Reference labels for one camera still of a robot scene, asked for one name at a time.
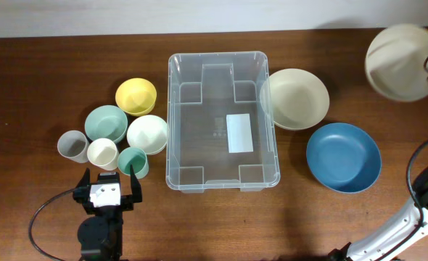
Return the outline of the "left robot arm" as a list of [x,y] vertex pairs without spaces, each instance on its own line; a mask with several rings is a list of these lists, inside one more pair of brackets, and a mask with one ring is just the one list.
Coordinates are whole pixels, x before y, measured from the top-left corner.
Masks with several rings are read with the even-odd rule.
[[118,261],[123,254],[123,212],[142,201],[141,185],[131,177],[129,195],[120,192],[119,173],[100,173],[97,182],[90,182],[87,168],[73,192],[73,199],[81,204],[89,218],[78,228],[82,260]]

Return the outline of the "cream plastic cup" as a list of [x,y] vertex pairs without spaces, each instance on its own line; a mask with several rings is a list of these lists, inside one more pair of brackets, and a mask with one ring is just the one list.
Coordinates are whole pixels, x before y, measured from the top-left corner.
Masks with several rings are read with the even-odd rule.
[[98,138],[87,149],[89,162],[103,170],[115,170],[119,155],[116,144],[108,138]]

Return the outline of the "large blue bowl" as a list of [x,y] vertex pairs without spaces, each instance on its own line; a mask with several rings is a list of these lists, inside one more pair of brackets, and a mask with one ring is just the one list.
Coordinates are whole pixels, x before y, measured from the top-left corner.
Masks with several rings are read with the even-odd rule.
[[343,194],[367,190],[382,171],[382,156],[367,132],[348,123],[330,123],[310,137],[306,160],[314,178]]

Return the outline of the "large beige plate bowl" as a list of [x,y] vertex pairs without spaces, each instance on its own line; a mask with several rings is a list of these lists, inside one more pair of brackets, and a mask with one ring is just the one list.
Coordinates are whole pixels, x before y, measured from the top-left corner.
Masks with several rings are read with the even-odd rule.
[[297,68],[268,77],[259,93],[260,105],[273,115],[274,125],[291,131],[320,123],[329,111],[329,92],[313,73]]

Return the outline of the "green plastic cup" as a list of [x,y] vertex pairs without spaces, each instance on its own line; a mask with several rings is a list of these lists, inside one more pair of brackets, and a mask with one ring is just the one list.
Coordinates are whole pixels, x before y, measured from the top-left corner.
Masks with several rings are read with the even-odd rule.
[[118,168],[125,175],[133,173],[138,179],[144,178],[149,172],[149,162],[147,154],[139,148],[128,147],[124,149],[118,157]]

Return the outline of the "grey plastic cup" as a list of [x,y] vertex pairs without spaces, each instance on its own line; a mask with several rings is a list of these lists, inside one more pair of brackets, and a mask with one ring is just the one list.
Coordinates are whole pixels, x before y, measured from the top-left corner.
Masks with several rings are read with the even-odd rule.
[[88,139],[78,130],[63,133],[57,142],[58,152],[63,157],[78,163],[88,162],[88,147]]

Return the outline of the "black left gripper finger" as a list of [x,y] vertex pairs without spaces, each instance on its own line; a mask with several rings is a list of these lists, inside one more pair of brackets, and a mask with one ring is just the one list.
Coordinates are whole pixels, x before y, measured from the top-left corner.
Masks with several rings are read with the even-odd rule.
[[90,194],[90,169],[86,168],[83,177],[78,182],[73,191],[73,199],[75,201],[88,201]]
[[136,177],[133,165],[130,165],[130,172],[131,172],[130,177],[131,177],[132,202],[140,203],[142,202],[141,184],[139,183],[139,180]]

